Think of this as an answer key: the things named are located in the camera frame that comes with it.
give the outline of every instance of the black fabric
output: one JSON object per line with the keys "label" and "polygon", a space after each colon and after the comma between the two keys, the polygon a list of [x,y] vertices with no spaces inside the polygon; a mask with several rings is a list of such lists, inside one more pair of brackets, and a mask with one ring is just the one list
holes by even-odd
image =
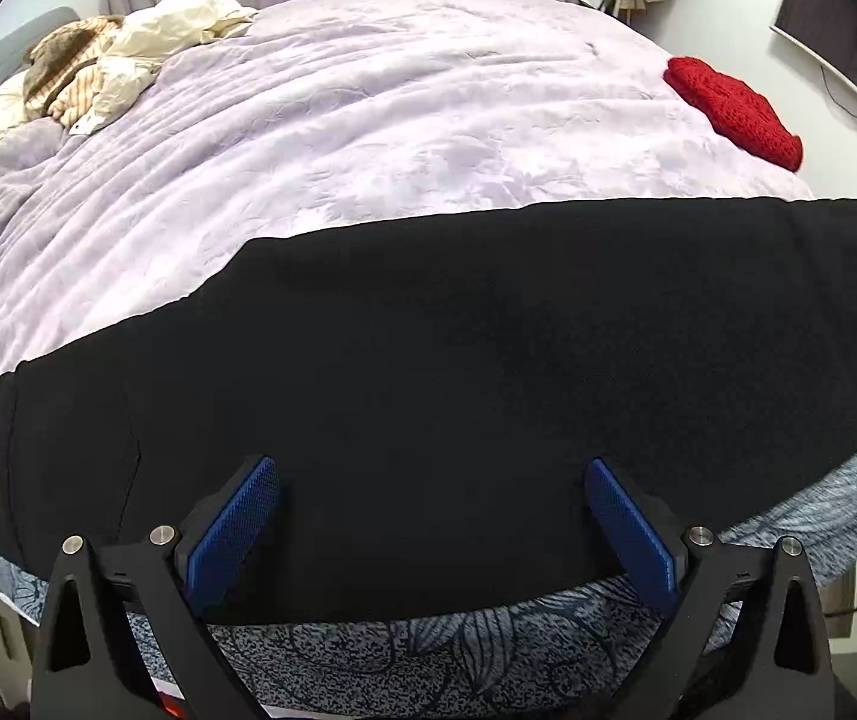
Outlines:
{"label": "black fabric", "polygon": [[224,622],[491,607],[618,570],[582,464],[686,522],[857,452],[857,201],[611,200],[248,242],[0,378],[0,554],[177,524],[241,459],[286,509]]}

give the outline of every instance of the metal screw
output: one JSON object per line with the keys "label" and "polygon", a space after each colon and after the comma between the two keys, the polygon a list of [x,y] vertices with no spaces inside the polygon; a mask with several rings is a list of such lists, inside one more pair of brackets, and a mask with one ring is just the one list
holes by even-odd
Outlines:
{"label": "metal screw", "polygon": [[707,547],[715,541],[715,534],[703,525],[689,528],[689,541],[696,547]]}
{"label": "metal screw", "polygon": [[158,544],[160,547],[165,546],[175,538],[175,529],[171,525],[160,525],[158,528],[153,528],[148,538],[151,539],[153,544]]}
{"label": "metal screw", "polygon": [[802,542],[795,536],[786,536],[782,539],[782,551],[795,557],[802,554]]}
{"label": "metal screw", "polygon": [[64,552],[65,555],[74,555],[81,549],[82,544],[84,543],[85,541],[81,536],[69,536],[62,542],[62,552]]}

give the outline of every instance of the white pillow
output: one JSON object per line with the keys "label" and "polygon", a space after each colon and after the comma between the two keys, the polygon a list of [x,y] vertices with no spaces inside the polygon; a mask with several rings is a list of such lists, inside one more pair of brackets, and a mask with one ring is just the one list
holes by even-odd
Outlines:
{"label": "white pillow", "polygon": [[25,114],[25,98],[22,95],[26,73],[28,71],[24,70],[0,86],[0,140],[9,130],[28,121],[28,116]]}

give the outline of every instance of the blue gripper pad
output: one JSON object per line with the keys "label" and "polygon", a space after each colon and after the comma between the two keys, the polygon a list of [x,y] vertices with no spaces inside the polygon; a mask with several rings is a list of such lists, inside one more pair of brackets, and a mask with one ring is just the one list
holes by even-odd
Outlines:
{"label": "blue gripper pad", "polygon": [[672,614],[678,600],[675,561],[603,460],[586,469],[585,499],[642,603]]}
{"label": "blue gripper pad", "polygon": [[275,461],[262,458],[188,556],[182,592],[196,615],[225,597],[242,561],[278,507],[279,490]]}

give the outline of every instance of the red knit hat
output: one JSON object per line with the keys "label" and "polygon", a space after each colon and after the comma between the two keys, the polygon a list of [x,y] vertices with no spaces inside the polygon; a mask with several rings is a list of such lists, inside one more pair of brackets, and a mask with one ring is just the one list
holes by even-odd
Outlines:
{"label": "red knit hat", "polygon": [[802,139],[782,127],[768,100],[747,84],[693,56],[672,57],[663,78],[739,148],[792,172],[801,166]]}

